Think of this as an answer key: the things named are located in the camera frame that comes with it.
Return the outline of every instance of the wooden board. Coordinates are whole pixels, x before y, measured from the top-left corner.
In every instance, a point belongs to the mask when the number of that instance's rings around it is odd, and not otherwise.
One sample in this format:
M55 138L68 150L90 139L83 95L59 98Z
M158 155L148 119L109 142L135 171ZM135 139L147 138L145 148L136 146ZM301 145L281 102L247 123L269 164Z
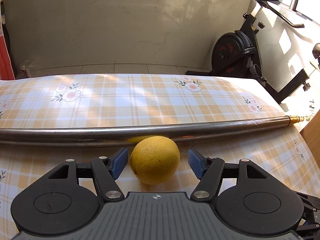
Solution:
M300 132L320 167L320 111Z

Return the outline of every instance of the silver screw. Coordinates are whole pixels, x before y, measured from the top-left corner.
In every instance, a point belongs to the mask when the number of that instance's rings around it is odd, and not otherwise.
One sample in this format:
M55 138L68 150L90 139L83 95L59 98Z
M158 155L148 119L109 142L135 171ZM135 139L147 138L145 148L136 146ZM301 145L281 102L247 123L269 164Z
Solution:
M207 191L204 191L204 190L196 191L195 193L193 193L193 195L196 198L207 198L207 197L210 196L209 193Z
M115 198L120 198L121 197L121 193L119 191L116 190L110 190L106 193L106 197L107 198L111 198L111 199L115 199Z

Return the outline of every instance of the flower center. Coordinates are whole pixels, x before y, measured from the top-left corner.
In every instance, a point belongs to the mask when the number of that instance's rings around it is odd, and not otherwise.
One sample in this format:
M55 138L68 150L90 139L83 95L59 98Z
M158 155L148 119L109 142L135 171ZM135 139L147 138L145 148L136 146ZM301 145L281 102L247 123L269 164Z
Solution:
M76 94L74 92L71 92L67 95L68 98L73 98Z

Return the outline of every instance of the blue rubber pad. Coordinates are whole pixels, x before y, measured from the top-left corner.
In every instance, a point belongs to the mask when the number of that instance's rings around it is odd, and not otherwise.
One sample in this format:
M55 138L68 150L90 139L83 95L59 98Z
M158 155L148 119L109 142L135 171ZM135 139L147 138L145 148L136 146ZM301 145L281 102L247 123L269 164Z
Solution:
M193 170L195 176L197 179L202 179L202 177L205 174L205 170L203 168L203 160L204 157L199 157L197 153L195 153L193 150L188 151L188 163Z
M121 148L114 155L110 157L113 160L112 169L110 170L110 174L114 180L118 179L121 172L125 168L128 163L128 149Z

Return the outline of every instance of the exercise bike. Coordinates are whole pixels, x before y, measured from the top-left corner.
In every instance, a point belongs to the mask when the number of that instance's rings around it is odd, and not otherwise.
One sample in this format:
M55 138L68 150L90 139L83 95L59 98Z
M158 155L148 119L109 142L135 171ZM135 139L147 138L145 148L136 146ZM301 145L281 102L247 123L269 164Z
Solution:
M256 0L261 6L271 10L278 17L284 20L293 28L304 28L303 24L293 24L281 13L271 7L267 1L279 0ZM240 30L234 33L222 35L216 42L211 57L212 71L198 72L187 71L186 75L197 76L218 76L218 77L236 77L256 79L267 92L279 104L286 97L294 93L301 85L307 91L310 85L306 83L309 78L304 69L302 69L284 88L279 92L276 91L262 75L262 60L256 34L265 25L258 22L258 28L253 24L257 20L251 14L243 14L245 19Z

